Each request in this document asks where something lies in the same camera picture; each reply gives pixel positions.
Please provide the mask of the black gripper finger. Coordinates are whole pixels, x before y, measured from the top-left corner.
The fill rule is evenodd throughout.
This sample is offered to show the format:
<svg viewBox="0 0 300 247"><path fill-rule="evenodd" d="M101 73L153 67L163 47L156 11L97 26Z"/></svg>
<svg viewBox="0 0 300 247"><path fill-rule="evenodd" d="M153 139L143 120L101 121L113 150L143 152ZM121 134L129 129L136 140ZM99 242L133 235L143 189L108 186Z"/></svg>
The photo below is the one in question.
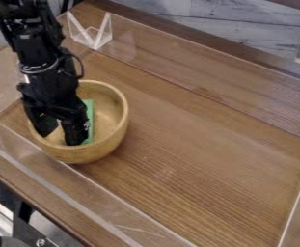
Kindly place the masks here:
<svg viewBox="0 0 300 247"><path fill-rule="evenodd" d="M53 108L25 106L24 111L36 132L43 137L47 137L57 128L56 113Z"/></svg>
<svg viewBox="0 0 300 247"><path fill-rule="evenodd" d="M64 142L68 146L80 145L89 137L89 119L85 115L65 118L60 121Z"/></svg>

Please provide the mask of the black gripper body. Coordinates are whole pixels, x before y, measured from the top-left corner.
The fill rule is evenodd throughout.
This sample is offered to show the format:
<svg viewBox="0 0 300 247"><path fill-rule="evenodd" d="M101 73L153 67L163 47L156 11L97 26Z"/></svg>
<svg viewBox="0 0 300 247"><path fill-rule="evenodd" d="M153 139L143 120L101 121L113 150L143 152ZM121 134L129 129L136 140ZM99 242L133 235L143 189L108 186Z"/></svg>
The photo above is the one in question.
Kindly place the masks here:
<svg viewBox="0 0 300 247"><path fill-rule="evenodd" d="M77 97L79 79L73 58L59 58L37 65L19 63L19 71L27 77L17 89L23 107L52 107L56 120L87 116L87 106Z"/></svg>

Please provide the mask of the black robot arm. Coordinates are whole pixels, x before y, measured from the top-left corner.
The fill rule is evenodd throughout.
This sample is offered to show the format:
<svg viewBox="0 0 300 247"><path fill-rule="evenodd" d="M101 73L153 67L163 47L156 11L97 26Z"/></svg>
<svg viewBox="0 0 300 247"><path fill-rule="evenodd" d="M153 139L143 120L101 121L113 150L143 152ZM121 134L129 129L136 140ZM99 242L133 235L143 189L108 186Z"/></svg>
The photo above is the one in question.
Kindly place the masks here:
<svg viewBox="0 0 300 247"><path fill-rule="evenodd" d="M61 25L48 0L0 0L0 32L27 78L17 90L36 132L48 136L60 128L67 145L83 144L91 121L77 88L85 70L80 58L61 46Z"/></svg>

